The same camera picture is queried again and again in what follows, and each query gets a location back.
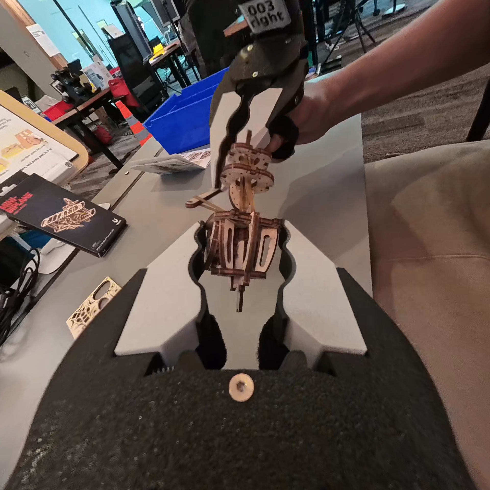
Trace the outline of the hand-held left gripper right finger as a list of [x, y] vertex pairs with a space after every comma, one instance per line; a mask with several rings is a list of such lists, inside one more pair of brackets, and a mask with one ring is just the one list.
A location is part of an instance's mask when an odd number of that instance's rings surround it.
[[367, 346], [335, 264], [288, 220], [281, 251], [274, 328], [289, 351], [301, 351], [309, 368], [323, 353], [364, 355]]

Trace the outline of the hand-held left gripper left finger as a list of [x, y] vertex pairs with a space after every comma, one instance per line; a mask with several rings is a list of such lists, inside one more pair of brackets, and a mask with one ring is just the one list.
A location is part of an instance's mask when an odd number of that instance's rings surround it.
[[159, 353], [164, 364], [176, 364], [182, 352], [199, 346], [198, 323], [207, 311], [199, 282], [205, 248], [205, 222], [199, 221], [148, 265], [116, 355]]

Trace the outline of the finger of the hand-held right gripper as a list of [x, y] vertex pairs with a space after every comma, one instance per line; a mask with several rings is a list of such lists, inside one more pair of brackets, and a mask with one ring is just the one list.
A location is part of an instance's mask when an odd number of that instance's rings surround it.
[[213, 189], [224, 190], [221, 182], [226, 156], [237, 140], [238, 133], [250, 117], [251, 94], [239, 95], [235, 91], [216, 89], [210, 110], [211, 184]]
[[266, 123], [282, 93], [282, 88], [269, 88], [256, 95], [249, 106], [249, 118], [239, 132], [239, 143], [246, 143], [248, 132], [251, 133], [249, 144], [253, 148], [265, 149], [271, 141]]

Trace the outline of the wooden biplane model assembly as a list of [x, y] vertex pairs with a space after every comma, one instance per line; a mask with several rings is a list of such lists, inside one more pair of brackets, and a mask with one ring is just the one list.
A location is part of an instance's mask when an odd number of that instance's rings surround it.
[[244, 142], [234, 143], [217, 172], [222, 189], [211, 189], [187, 200], [187, 208], [210, 211], [204, 268], [230, 279], [237, 294], [236, 311], [242, 312], [243, 294], [252, 279], [266, 279], [282, 229], [279, 218], [262, 217], [255, 206], [257, 194], [274, 185], [268, 167], [272, 155], [252, 144], [252, 131]]

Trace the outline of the person's right forearm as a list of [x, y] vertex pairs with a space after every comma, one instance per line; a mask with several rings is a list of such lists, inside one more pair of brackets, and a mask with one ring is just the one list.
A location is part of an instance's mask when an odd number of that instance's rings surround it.
[[327, 79], [327, 125], [488, 63], [489, 1], [438, 1]]

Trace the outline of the black model kit box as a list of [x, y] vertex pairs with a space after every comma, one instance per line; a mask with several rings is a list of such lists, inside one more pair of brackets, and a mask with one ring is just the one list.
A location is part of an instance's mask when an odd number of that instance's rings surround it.
[[127, 227], [125, 218], [37, 174], [26, 175], [1, 196], [1, 213], [96, 257], [104, 256]]

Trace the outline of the person's right hand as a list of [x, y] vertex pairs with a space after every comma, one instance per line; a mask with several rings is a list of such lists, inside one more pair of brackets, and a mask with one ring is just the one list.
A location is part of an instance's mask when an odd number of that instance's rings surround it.
[[356, 114], [349, 103], [340, 75], [305, 82], [302, 100], [287, 116], [298, 129], [293, 145], [316, 141], [333, 126]]

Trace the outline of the blue plastic bin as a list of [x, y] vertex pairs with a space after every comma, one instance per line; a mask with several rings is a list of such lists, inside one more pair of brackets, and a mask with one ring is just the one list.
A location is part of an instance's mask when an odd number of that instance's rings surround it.
[[147, 131], [169, 154], [210, 143], [210, 105], [228, 68], [173, 94], [144, 123]]

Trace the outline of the instruction booklet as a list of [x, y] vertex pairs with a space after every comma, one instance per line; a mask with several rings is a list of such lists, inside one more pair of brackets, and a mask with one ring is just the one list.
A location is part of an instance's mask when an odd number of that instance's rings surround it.
[[158, 155], [152, 158], [136, 160], [130, 168], [155, 175], [197, 172], [209, 166], [210, 148], [193, 150], [181, 154]]

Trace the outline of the black tripod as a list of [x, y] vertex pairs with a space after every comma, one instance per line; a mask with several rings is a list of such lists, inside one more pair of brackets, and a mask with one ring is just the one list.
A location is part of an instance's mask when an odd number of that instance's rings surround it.
[[332, 27], [326, 35], [325, 43], [328, 46], [328, 54], [324, 60], [324, 64], [330, 61], [333, 56], [333, 52], [338, 47], [340, 40], [345, 38], [346, 31], [350, 26], [354, 26], [357, 38], [360, 41], [362, 50], [367, 53], [363, 36], [366, 36], [371, 40], [372, 45], [376, 45], [376, 40], [372, 36], [371, 32], [364, 25], [361, 14], [364, 11], [364, 5], [369, 1], [340, 1], [340, 6], [336, 17], [332, 22]]

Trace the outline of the red bag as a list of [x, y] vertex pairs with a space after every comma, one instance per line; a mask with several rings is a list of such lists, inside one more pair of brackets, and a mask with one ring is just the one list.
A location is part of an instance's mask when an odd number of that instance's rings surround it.
[[114, 99], [123, 102], [126, 107], [137, 108], [140, 106], [138, 100], [131, 93], [123, 78], [109, 79], [108, 86]]

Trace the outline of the tall black equipment case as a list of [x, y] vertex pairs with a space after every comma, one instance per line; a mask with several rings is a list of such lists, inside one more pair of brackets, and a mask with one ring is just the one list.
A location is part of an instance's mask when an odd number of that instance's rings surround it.
[[124, 34], [109, 40], [123, 79], [139, 104], [142, 117], [148, 118], [167, 99], [168, 92], [150, 64], [153, 51], [129, 1], [111, 1]]

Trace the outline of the wooden workbench with black legs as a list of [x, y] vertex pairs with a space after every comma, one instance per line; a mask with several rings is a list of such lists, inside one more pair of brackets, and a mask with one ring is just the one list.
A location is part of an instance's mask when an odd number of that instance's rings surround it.
[[58, 117], [52, 123], [59, 129], [70, 129], [77, 138], [83, 143], [88, 143], [88, 148], [92, 154], [102, 153], [116, 167], [116, 170], [111, 170], [109, 174], [114, 175], [123, 168], [123, 163], [114, 156], [109, 150], [107, 144], [102, 143], [95, 137], [89, 127], [83, 122], [89, 118], [89, 115], [95, 112], [96, 109], [102, 108], [106, 103], [113, 101], [114, 97], [110, 88], [106, 88], [97, 92], [91, 99], [83, 102], [81, 105], [72, 108], [64, 115]]

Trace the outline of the illustrated poster board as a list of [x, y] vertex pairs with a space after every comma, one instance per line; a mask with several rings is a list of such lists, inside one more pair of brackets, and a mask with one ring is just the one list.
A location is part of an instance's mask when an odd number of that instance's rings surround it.
[[1, 91], [1, 187], [32, 174], [66, 184], [88, 161], [83, 144]]

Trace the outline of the white wall notice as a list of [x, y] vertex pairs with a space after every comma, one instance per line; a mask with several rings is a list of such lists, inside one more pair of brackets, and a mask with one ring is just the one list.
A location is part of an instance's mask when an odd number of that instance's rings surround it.
[[58, 47], [50, 39], [46, 31], [40, 26], [40, 24], [35, 23], [30, 26], [26, 26], [28, 32], [32, 35], [39, 46], [44, 50], [48, 57], [55, 57], [61, 54]]

